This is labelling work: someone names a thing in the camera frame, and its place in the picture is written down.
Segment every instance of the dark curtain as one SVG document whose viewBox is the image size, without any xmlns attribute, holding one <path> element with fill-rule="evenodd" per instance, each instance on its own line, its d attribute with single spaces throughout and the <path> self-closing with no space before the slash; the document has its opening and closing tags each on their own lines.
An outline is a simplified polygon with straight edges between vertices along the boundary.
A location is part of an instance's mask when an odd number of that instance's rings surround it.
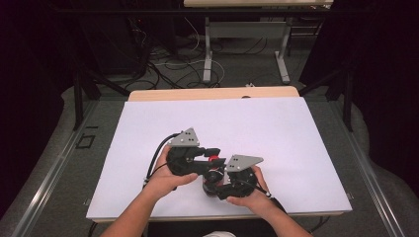
<svg viewBox="0 0 419 237">
<path fill-rule="evenodd" d="M 334 9 L 376 9 L 327 19 L 300 77 L 310 85 L 345 62 L 355 66 L 354 103 L 370 134 L 370 157 L 419 196 L 419 5 L 414 0 L 336 0 Z M 328 83 L 343 92 L 342 78 Z"/>
<path fill-rule="evenodd" d="M 37 1 L 0 2 L 2 151 L 0 216 L 30 176 L 63 109 L 61 93 L 72 86 L 69 58 Z"/>
</svg>

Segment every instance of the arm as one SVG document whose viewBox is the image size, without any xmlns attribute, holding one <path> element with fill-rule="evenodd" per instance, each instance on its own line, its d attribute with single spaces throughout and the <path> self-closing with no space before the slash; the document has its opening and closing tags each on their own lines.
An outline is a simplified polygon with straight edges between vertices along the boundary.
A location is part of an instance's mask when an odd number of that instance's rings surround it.
<svg viewBox="0 0 419 237">
<path fill-rule="evenodd" d="M 186 176 L 173 175 L 165 165 L 169 150 L 169 146 L 163 148 L 155 167 L 163 166 L 156 170 L 141 193 L 139 193 L 120 217 L 101 235 L 102 237 L 140 236 L 148 222 L 154 205 L 176 187 L 189 184 L 197 178 L 197 174 Z"/>
<path fill-rule="evenodd" d="M 261 169 L 253 167 L 261 188 L 268 191 Z M 286 213 L 277 208 L 262 192 L 255 190 L 249 197 L 228 197 L 227 201 L 248 207 L 253 213 L 268 221 L 280 237 L 309 237 L 311 236 Z"/>
</svg>

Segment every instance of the table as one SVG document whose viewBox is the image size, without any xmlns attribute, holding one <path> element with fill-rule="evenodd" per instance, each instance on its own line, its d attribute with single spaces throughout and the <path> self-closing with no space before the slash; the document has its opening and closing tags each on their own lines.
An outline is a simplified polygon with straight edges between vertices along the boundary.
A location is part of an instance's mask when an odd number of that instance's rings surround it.
<svg viewBox="0 0 419 237">
<path fill-rule="evenodd" d="M 333 0 L 185 0 L 185 7 L 233 8 L 233 7 L 289 7 L 331 5 Z M 204 82 L 210 81 L 212 51 L 211 38 L 273 38 L 282 39 L 280 50 L 275 51 L 282 82 L 290 84 L 290 76 L 284 62 L 284 55 L 290 37 L 292 18 L 285 22 L 210 22 L 206 17 L 206 61 Z"/>
<path fill-rule="evenodd" d="M 304 98 L 294 87 L 252 87 L 132 92 L 86 217 L 117 218 L 140 192 L 158 144 L 190 126 L 202 147 L 220 148 L 227 160 L 232 154 L 263 157 L 259 166 L 270 191 L 289 215 L 352 210 Z M 199 177 L 157 203 L 150 220 L 255 217 L 207 197 Z"/>
</svg>

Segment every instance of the hand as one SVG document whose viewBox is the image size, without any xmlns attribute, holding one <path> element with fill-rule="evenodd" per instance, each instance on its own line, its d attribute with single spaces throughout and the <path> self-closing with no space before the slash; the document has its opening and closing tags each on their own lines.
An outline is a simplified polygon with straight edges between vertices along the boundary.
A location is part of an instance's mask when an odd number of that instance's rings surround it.
<svg viewBox="0 0 419 237">
<path fill-rule="evenodd" d="M 168 145 L 163 148 L 160 156 L 156 161 L 156 165 L 153 171 L 154 173 L 148 181 L 148 184 L 143 189 L 143 192 L 152 194 L 156 200 L 165 197 L 178 186 L 189 184 L 198 177 L 198 175 L 195 173 L 185 176 L 173 175 L 166 165 L 166 158 L 169 150 L 170 146 Z"/>
<path fill-rule="evenodd" d="M 258 179 L 261 188 L 265 191 L 269 191 L 268 186 L 263 178 L 261 168 L 258 166 L 252 167 L 253 172 Z M 253 193 L 248 197 L 228 197 L 227 201 L 240 206 L 246 206 L 253 213 L 265 218 L 268 214 L 268 210 L 277 208 L 273 202 L 271 202 L 265 194 L 258 190 L 254 190 Z"/>
</svg>

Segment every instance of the white table surface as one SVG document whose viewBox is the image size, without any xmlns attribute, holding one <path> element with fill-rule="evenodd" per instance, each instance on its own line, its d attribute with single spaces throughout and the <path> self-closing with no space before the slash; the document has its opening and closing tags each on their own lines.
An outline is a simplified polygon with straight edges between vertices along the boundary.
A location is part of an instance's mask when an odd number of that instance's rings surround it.
<svg viewBox="0 0 419 237">
<path fill-rule="evenodd" d="M 202 147 L 263 157 L 259 164 L 271 193 L 290 215 L 352 210 L 303 98 L 126 102 L 92 198 L 87 218 L 117 218 L 141 191 L 159 143 L 193 127 Z M 151 220 L 252 217 L 207 197 L 202 177 L 156 204 Z"/>
</svg>

